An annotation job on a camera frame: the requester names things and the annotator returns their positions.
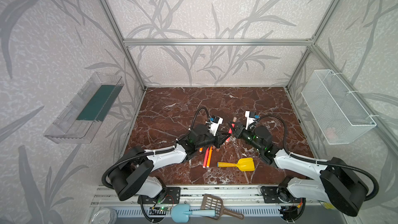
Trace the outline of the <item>red marker pen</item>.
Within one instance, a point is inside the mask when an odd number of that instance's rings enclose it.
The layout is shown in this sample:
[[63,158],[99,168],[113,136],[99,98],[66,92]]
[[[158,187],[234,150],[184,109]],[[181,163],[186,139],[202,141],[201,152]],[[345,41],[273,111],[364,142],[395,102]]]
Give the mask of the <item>red marker pen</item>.
[[231,124],[232,128],[229,129],[228,133],[229,133],[229,137],[226,139],[226,143],[228,143],[229,141],[235,141],[235,137],[233,136],[233,128],[235,126],[235,124]]

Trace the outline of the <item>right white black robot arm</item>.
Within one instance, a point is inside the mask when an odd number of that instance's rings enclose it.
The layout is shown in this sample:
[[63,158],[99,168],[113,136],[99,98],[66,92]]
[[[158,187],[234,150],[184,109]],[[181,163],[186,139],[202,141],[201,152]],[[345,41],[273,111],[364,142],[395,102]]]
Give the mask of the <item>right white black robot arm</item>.
[[267,165],[307,177],[284,180],[280,189],[287,196],[329,203],[343,214],[355,217],[362,204],[379,192],[379,183],[372,174],[349,166],[342,159],[318,160],[287,152],[273,145],[270,132],[262,125],[246,129],[241,123],[230,122],[229,126],[232,135],[254,147]]

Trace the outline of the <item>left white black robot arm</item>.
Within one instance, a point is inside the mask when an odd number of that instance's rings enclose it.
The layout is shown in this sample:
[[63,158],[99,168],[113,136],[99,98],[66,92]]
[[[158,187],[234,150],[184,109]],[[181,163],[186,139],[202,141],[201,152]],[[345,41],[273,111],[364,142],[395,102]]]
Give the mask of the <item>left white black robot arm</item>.
[[206,125],[198,124],[172,146],[153,150],[136,146],[103,173],[102,184],[113,189],[120,201],[135,195],[163,199],[167,187],[157,177],[150,176],[153,171],[187,162],[200,148],[220,148],[230,136],[227,131],[217,130],[212,134]]

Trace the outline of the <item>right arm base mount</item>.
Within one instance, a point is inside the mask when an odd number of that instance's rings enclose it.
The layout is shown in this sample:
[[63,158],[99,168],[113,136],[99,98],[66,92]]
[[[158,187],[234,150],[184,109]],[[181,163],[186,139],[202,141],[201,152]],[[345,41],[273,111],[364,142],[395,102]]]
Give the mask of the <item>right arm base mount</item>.
[[262,186],[260,193],[263,197],[264,203],[276,203],[276,204],[299,204],[300,198],[295,198],[285,188],[279,188],[277,186]]

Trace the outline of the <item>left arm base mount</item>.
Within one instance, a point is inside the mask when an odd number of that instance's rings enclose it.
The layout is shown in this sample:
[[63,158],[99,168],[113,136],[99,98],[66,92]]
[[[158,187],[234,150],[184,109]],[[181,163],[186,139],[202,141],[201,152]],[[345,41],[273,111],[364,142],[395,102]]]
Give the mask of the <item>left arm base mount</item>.
[[138,204],[178,204],[181,196],[180,187],[166,187],[156,197],[139,196]]

